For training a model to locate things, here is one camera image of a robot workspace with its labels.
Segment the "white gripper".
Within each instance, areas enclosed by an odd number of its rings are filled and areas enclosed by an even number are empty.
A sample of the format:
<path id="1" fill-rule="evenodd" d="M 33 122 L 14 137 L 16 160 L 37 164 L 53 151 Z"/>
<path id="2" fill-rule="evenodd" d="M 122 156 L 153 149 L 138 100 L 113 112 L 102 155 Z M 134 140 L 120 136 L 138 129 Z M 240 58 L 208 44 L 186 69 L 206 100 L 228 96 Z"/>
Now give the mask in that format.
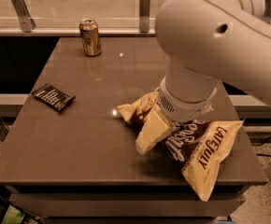
<path id="1" fill-rule="evenodd" d="M 180 82 L 176 90 L 170 91 L 168 78 L 160 83 L 157 104 L 161 108 L 149 112 L 147 120 L 135 140 L 137 151 L 144 155 L 172 132 L 171 120 L 187 122 L 208 113 L 217 93 L 217 81 Z"/>

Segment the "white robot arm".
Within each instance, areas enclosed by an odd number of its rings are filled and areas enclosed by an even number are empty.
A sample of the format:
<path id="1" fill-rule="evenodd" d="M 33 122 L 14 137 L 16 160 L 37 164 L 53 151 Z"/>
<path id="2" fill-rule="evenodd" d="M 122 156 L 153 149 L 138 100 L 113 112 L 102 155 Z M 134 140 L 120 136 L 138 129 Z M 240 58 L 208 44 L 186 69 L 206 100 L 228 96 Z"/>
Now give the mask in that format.
<path id="1" fill-rule="evenodd" d="M 264 0 L 164 2 L 155 34 L 170 64 L 158 106 L 135 141 L 140 153 L 170 134 L 170 120 L 208 111 L 220 81 L 271 107 L 271 25 L 263 14 Z"/>

